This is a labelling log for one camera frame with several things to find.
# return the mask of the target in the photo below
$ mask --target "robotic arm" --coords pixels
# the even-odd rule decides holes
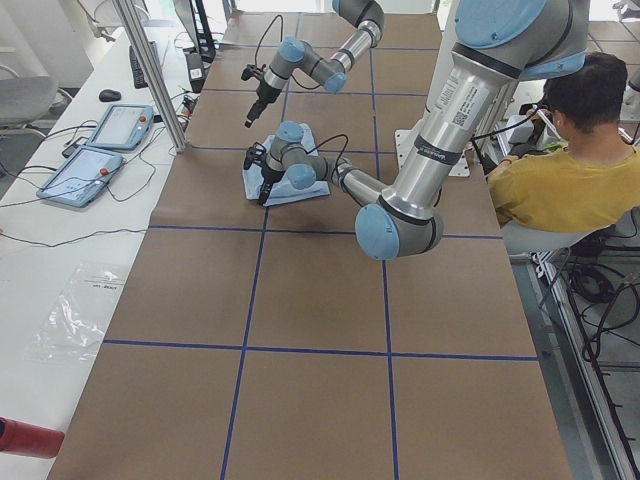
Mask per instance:
[[[392,185],[347,159],[306,155],[291,122],[280,126],[266,165],[300,188],[329,180],[363,205],[356,235],[370,257],[424,253],[442,236],[437,193],[500,88],[579,70],[588,17],[589,0],[461,0],[453,69]]]
[[[358,30],[329,61],[320,56],[307,42],[285,37],[266,71],[248,65],[242,80],[258,78],[258,100],[247,114],[244,126],[250,128],[270,103],[275,103],[295,69],[299,68],[324,86],[330,93],[338,93],[347,81],[346,73],[369,48],[382,38],[384,13],[375,1],[333,0],[333,9]]]

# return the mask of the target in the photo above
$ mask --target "metal frame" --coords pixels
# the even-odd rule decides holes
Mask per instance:
[[[135,5],[132,0],[113,0],[113,5],[122,20],[122,25],[127,32],[133,51],[140,62],[145,79],[149,84],[149,90],[151,90],[151,95],[158,106],[176,152],[183,152],[186,148],[187,140],[173,109],[169,92],[162,80],[160,66],[155,60],[147,36],[144,33],[144,28],[142,28],[142,23],[136,14]]]
[[[556,278],[557,270],[551,263],[552,254],[544,253],[538,257],[540,269],[549,282]],[[571,349],[575,356],[576,364],[582,376],[587,391],[589,392],[589,400],[593,407],[594,413],[598,419],[600,430],[605,438],[609,455],[614,463],[616,473],[621,480],[634,480],[636,475],[633,466],[627,457],[625,445],[623,444],[618,427],[609,411],[609,399],[607,393],[602,388],[600,379],[596,372],[591,368],[590,364],[585,363],[580,351],[583,346],[582,333],[577,325],[573,311],[571,310],[569,299],[566,292],[562,288],[562,280],[555,282],[551,286],[551,293],[560,311],[562,324],[567,333],[567,338],[571,345]]]

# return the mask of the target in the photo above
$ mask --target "blue joint cap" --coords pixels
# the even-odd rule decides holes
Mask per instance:
[[[334,73],[324,82],[324,89],[329,93],[338,93],[345,83],[347,76],[344,73]]]
[[[365,205],[356,217],[360,248],[374,260],[392,260],[400,252],[400,235],[391,215],[378,204]]]
[[[298,63],[304,58],[304,44],[295,37],[284,37],[278,52],[287,62]]]
[[[287,168],[285,176],[296,190],[304,190],[316,182],[316,172],[310,165],[304,163],[291,165]]]
[[[286,120],[280,124],[276,137],[289,143],[300,143],[304,137],[302,127],[296,122]]]
[[[455,16],[458,41],[478,50],[504,45],[533,24],[548,1],[460,0]]]
[[[556,78],[569,75],[570,73],[577,72],[583,67],[586,55],[587,52],[579,52],[558,60],[534,65],[524,69],[518,80],[523,82],[526,80],[542,80],[545,78]]]

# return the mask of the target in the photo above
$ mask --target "red object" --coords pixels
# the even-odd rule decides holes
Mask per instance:
[[[0,417],[0,452],[26,457],[58,455],[64,433]]]

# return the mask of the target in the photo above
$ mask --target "chair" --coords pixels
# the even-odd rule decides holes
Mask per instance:
[[[11,75],[11,78],[0,80],[0,136],[33,134],[44,138],[44,133],[31,123],[49,111],[58,91],[68,100],[71,97],[58,89],[58,81],[54,78],[20,77],[4,65],[0,65],[0,70]]]
[[[523,227],[514,220],[500,230],[510,256],[571,247],[591,232],[561,233]]]

